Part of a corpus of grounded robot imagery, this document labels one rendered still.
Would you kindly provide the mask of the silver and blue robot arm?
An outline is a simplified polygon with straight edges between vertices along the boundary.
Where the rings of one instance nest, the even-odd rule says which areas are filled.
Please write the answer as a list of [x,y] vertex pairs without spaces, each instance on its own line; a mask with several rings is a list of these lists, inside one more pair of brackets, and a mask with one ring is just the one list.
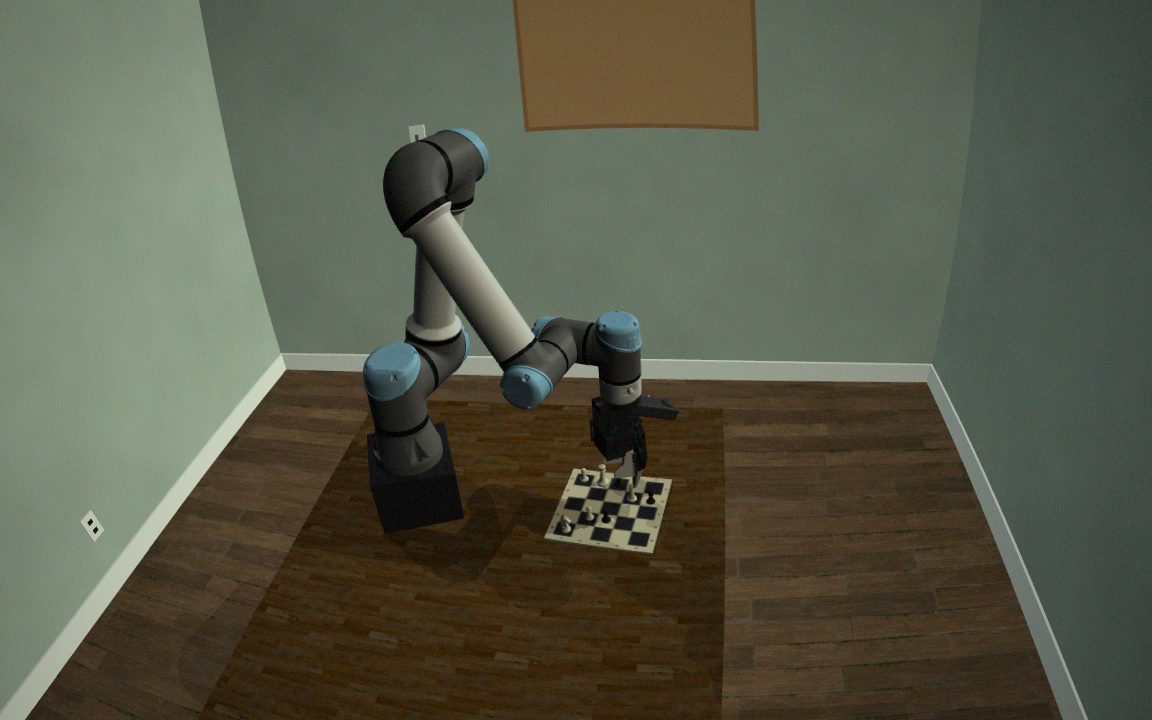
[[634,314],[605,313],[596,323],[541,316],[530,331],[468,241],[463,217],[486,168],[483,141],[452,128],[407,143],[384,172],[391,218],[416,243],[414,313],[404,342],[376,348],[364,364],[376,427],[372,455],[378,468],[396,477],[429,471],[442,458],[442,437],[429,419],[426,397],[467,359],[468,334],[454,314],[456,304],[503,370],[500,389],[509,404],[541,404],[573,363],[598,366],[600,395],[609,404],[631,404],[641,396],[641,331]]

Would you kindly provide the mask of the black and cream chessboard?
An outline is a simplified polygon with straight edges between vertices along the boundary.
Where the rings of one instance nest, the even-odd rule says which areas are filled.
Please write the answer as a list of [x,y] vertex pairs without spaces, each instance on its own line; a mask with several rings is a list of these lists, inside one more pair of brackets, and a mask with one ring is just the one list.
[[[605,473],[605,471],[604,471]],[[628,502],[628,486],[634,477],[621,478],[623,486],[614,487],[614,473],[605,473],[608,486],[596,486],[600,471],[586,470],[588,482],[581,482],[581,469],[573,469],[556,514],[550,521],[544,541],[561,541],[581,544],[581,546],[616,550],[652,555],[660,520],[664,518],[670,479],[641,477],[634,488],[635,502]],[[652,488],[655,503],[646,503],[647,492]],[[586,507],[591,506],[594,520],[585,520]],[[608,509],[609,523],[602,523],[602,510]],[[562,515],[570,518],[570,533],[561,532]]]

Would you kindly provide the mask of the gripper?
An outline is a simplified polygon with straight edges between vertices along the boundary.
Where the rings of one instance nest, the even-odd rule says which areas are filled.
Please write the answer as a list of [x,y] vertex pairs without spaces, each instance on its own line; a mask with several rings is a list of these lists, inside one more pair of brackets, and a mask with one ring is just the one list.
[[604,464],[621,462],[622,465],[614,470],[614,478],[634,477],[634,488],[646,467],[646,438],[641,424],[643,419],[641,416],[628,415],[628,410],[639,404],[641,397],[626,406],[609,404],[602,396],[593,397],[593,419],[590,420],[591,442],[594,441],[596,448],[602,452]]

